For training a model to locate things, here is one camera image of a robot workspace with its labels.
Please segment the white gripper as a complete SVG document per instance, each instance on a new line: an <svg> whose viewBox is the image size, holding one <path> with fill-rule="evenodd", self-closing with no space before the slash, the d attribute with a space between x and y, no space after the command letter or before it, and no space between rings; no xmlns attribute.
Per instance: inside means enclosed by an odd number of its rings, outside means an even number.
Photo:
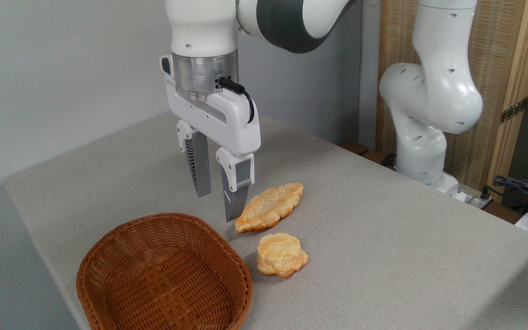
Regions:
<svg viewBox="0 0 528 330"><path fill-rule="evenodd" d="M180 150L185 154L198 197L211 193L208 138L222 146L216 152L221 167L225 217L229 223L243 212L249 186L255 182L254 154L261 146L258 114L248 122L247 98L224 89L193 100L175 82L172 56L162 56L165 89L177 123Z"/></svg>

